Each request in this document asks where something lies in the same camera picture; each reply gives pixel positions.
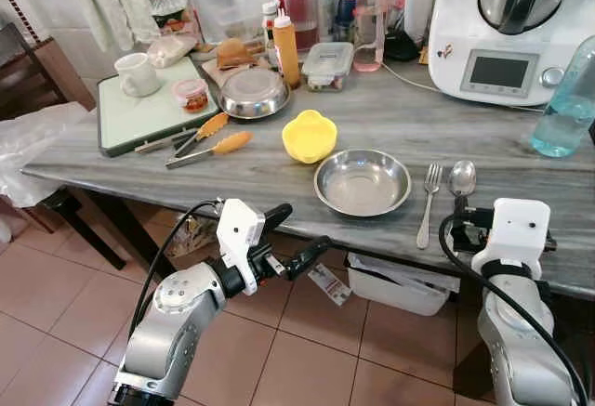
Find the yellow plastic bowl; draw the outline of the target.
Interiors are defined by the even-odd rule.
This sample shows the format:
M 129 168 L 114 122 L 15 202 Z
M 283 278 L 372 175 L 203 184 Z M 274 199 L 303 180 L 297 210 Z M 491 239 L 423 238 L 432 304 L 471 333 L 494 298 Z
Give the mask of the yellow plastic bowl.
M 282 146 L 298 163 L 315 164 L 335 149 L 338 126 L 315 110 L 302 111 L 282 127 Z

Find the white paper tag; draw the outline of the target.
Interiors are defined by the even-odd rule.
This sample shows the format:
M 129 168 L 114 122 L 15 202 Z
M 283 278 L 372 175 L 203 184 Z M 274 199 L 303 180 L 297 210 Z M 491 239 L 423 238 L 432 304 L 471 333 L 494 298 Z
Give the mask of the white paper tag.
M 331 269 L 324 266 L 323 263 L 316 263 L 314 267 L 307 270 L 307 275 L 320 290 L 327 295 L 327 298 L 336 306 L 343 306 L 351 298 L 351 287 L 333 273 Z

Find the steel spoon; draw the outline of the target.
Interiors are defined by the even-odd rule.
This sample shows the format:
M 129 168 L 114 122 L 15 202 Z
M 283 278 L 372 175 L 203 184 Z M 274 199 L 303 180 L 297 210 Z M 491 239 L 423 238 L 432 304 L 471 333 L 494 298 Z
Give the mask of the steel spoon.
M 451 169 L 449 190 L 454 197 L 452 210 L 460 212 L 468 205 L 468 197 L 477 186 L 476 165 L 472 161 L 460 160 Z

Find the steel fork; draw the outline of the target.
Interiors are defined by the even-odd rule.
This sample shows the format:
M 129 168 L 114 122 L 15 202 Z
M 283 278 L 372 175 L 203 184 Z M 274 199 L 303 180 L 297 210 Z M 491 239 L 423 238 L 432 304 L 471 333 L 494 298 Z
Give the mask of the steel fork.
M 438 190 L 441 189 L 443 176 L 443 166 L 438 163 L 432 163 L 429 165 L 428 173 L 426 173 L 424 184 L 424 190 L 426 192 L 426 201 L 424 210 L 422 210 L 422 218 L 419 223 L 419 229 L 417 229 L 416 236 L 416 248 L 426 249 L 430 243 L 430 215 L 432 215 L 432 206 L 434 201 L 434 195 L 437 194 Z

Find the white plastic bin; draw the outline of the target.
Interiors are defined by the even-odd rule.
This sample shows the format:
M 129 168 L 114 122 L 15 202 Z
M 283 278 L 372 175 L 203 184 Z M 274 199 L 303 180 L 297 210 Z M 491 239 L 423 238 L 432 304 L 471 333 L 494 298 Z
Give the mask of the white plastic bin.
M 438 314 L 462 287 L 458 276 L 354 253 L 346 254 L 346 270 L 355 295 L 420 316 Z

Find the wide empty steel bowl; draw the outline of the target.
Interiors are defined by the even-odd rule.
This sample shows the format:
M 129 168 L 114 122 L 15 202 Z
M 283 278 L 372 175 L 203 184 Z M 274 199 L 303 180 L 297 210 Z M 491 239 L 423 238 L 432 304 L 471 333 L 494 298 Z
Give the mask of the wide empty steel bowl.
M 322 160 L 314 173 L 316 197 L 337 214 L 382 216 L 411 193 L 408 169 L 375 150 L 344 150 Z

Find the steel tongs orange tips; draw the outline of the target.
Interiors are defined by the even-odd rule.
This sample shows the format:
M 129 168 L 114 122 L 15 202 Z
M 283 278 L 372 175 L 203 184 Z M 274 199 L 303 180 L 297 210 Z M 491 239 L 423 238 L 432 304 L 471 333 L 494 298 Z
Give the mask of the steel tongs orange tips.
M 167 161 L 165 165 L 167 169 L 176 169 L 183 167 L 183 165 L 197 163 L 197 161 L 207 159 L 207 157 L 212 157 L 214 155 L 230 154 L 230 152 L 238 151 L 243 146 L 246 146 L 252 138 L 254 138 L 254 135 L 246 133 L 246 131 L 230 135 L 228 138 L 222 139 L 216 146 L 208 148 L 208 150 L 192 152 L 192 154 L 183 157 L 176 157 L 176 159 Z
M 229 116 L 226 113 L 214 114 L 200 127 L 190 127 L 190 129 L 183 130 L 181 133 L 166 136 L 166 138 L 157 139 L 157 141 L 146 142 L 141 146 L 137 146 L 133 151 L 139 152 L 139 154 L 148 154 L 150 151 L 164 150 L 165 147 L 169 146 L 173 147 L 174 157 L 182 157 L 190 154 L 197 146 L 197 143 L 216 134 L 228 121 Z

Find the shiny steel mixing bowl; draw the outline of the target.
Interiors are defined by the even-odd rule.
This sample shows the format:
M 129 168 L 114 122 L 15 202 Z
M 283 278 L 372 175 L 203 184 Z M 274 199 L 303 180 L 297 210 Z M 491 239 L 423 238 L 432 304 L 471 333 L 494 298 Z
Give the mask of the shiny steel mixing bowl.
M 260 120 L 280 112 L 292 99 L 292 88 L 268 68 L 245 68 L 227 76 L 219 88 L 219 107 L 238 120 Z

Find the blue cap water bottle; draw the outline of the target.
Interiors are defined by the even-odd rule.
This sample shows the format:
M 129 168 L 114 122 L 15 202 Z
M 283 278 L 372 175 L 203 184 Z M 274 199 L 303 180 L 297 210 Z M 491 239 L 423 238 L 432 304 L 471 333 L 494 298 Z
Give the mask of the blue cap water bottle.
M 578 46 L 560 87 L 530 137 L 530 146 L 548 157 L 574 154 L 595 120 L 595 35 Z

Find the small red lid container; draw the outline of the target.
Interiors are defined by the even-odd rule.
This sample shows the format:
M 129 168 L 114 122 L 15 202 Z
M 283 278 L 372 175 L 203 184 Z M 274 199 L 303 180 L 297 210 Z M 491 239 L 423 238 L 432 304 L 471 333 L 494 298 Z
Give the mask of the small red lid container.
M 208 86 L 201 78 L 191 78 L 175 82 L 173 95 L 183 112 L 196 114 L 204 112 L 209 104 Z

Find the orange sauce squeeze bottle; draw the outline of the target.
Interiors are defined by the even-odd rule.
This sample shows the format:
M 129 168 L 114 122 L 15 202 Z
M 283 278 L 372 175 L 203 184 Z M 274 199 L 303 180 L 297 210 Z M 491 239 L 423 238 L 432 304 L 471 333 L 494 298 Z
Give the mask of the orange sauce squeeze bottle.
M 286 86 L 295 88 L 300 85 L 300 61 L 298 61 L 297 37 L 292 19 L 284 8 L 280 8 L 279 15 L 272 21 L 271 32 L 273 49 L 279 58 L 279 67 Z

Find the glass container grey lid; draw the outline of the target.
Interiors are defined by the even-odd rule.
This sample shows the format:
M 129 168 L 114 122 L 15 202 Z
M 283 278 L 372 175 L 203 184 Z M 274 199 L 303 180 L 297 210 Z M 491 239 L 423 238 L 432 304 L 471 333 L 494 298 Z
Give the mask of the glass container grey lid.
M 340 92 L 346 86 L 354 54 L 353 44 L 327 42 L 311 46 L 302 62 L 303 84 L 311 92 Z

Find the brown bread in bag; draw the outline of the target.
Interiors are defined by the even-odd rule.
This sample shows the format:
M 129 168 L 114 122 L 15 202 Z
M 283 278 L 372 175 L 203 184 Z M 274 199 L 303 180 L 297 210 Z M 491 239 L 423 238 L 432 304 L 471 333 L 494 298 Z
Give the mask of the brown bread in bag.
M 258 55 L 263 53 L 264 45 L 260 42 L 246 44 L 239 38 L 227 38 L 222 41 L 216 53 L 216 67 L 218 70 L 227 71 L 231 68 L 245 65 L 256 65 Z

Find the pale green cutting board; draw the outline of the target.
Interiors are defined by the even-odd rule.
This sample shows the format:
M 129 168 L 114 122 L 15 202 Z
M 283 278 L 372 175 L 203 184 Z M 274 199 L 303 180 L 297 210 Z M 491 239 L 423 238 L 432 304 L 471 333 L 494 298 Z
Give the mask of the pale green cutting board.
M 209 96 L 207 108 L 187 113 L 173 93 L 173 84 L 183 80 L 204 79 L 204 72 L 191 58 L 157 72 L 160 90 L 144 98 L 133 98 L 122 90 L 122 79 L 110 76 L 98 84 L 98 133 L 100 152 L 106 157 L 127 154 L 146 142 L 204 124 L 219 109 Z

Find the dark wooden table leg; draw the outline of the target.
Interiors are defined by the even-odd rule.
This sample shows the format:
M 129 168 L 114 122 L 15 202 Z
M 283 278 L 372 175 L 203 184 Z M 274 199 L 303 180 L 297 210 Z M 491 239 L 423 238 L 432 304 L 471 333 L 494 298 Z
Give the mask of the dark wooden table leg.
M 86 243 L 92 246 L 95 252 L 101 254 L 115 269 L 123 269 L 126 266 L 123 258 L 116 254 L 111 246 L 103 241 L 97 232 L 90 228 L 82 217 L 78 215 L 78 211 L 82 209 L 82 204 L 66 189 L 59 189 L 47 195 L 39 205 L 62 216 L 65 223 L 71 225 L 73 231 L 78 233 Z

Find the white kitchen cooking machine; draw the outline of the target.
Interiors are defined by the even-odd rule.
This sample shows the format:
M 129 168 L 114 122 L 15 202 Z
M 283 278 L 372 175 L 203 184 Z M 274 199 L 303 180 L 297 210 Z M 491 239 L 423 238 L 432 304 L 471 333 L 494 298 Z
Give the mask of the white kitchen cooking machine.
M 446 95 L 535 106 L 595 33 L 595 0 L 435 0 L 430 79 Z

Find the small black round object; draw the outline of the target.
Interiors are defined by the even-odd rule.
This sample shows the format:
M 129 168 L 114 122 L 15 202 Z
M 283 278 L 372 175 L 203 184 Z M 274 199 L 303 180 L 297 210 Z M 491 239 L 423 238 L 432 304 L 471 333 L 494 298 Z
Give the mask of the small black round object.
M 384 38 L 383 57 L 387 60 L 408 62 L 420 58 L 421 46 L 403 29 L 395 29 Z

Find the white filled food bag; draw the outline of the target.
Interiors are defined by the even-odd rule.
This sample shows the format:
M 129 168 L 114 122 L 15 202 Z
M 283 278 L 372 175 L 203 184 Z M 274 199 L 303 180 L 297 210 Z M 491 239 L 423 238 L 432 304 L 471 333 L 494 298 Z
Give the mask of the white filled food bag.
M 166 68 L 190 54 L 197 46 L 197 40 L 190 35 L 163 35 L 152 41 L 146 49 L 150 65 Z

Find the white ceramic mug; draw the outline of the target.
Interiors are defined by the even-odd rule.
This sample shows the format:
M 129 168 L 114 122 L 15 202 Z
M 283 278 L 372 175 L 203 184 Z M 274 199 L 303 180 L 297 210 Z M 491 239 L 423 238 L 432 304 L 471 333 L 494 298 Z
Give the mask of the white ceramic mug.
M 161 90 L 163 86 L 162 79 L 146 53 L 124 55 L 114 62 L 113 67 L 120 78 L 120 90 L 130 97 L 145 98 Z

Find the small white cap bottle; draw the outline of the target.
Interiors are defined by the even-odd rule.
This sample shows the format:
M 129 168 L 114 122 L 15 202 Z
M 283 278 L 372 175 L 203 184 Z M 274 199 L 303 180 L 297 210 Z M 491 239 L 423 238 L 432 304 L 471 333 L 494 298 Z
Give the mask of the small white cap bottle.
M 262 54 L 265 61 L 268 62 L 269 67 L 277 68 L 279 67 L 279 59 L 277 59 L 277 54 L 275 50 L 275 45 L 273 44 L 273 35 L 272 35 L 272 25 L 273 20 L 279 16 L 279 2 L 276 0 L 272 0 L 270 2 L 264 3 L 262 6 L 262 32 L 263 32 L 263 40 L 262 40 Z

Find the blue drink can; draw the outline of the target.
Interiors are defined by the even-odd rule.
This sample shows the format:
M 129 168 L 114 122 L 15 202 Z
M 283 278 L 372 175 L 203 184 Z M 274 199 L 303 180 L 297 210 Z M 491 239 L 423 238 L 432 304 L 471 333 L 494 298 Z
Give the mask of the blue drink can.
M 331 34 L 335 42 L 352 44 L 354 41 L 354 11 L 357 0 L 337 0 L 333 15 Z

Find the orange lid red bottle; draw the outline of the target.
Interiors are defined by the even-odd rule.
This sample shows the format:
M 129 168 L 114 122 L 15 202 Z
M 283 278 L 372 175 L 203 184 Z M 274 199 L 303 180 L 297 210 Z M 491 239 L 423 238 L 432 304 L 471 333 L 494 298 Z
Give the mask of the orange lid red bottle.
M 284 0 L 286 15 L 295 28 L 297 52 L 305 55 L 311 46 L 318 44 L 318 7 L 316 0 Z

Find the clear plastic jug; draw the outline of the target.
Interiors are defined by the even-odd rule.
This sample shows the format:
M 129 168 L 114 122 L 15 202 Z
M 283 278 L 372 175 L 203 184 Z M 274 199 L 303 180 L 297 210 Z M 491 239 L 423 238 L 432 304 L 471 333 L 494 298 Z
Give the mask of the clear plastic jug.
M 425 44 L 432 19 L 434 0 L 399 0 L 398 31 L 416 46 Z

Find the pink drinking bottle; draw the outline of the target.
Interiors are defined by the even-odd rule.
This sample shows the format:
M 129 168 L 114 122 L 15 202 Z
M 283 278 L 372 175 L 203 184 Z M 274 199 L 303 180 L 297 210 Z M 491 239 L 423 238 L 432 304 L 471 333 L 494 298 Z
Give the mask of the pink drinking bottle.
M 353 68 L 358 72 L 374 72 L 383 61 L 386 41 L 388 0 L 356 0 L 354 6 Z

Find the white plastic bag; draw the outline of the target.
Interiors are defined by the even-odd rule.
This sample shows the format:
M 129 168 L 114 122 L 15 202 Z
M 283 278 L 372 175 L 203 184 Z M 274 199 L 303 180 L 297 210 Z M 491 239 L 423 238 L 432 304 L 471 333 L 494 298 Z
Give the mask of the white plastic bag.
M 59 182 L 25 176 L 21 169 L 88 116 L 81 104 L 64 103 L 0 121 L 0 197 L 17 209 L 30 209 L 54 194 Z

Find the dark wooden chair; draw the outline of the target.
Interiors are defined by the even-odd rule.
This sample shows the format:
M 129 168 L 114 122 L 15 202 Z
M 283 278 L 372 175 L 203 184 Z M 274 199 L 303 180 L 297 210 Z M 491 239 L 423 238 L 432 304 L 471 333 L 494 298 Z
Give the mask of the dark wooden chair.
M 16 24 L 0 24 L 0 121 L 64 103 L 95 109 L 92 91 L 56 41 L 31 45 Z

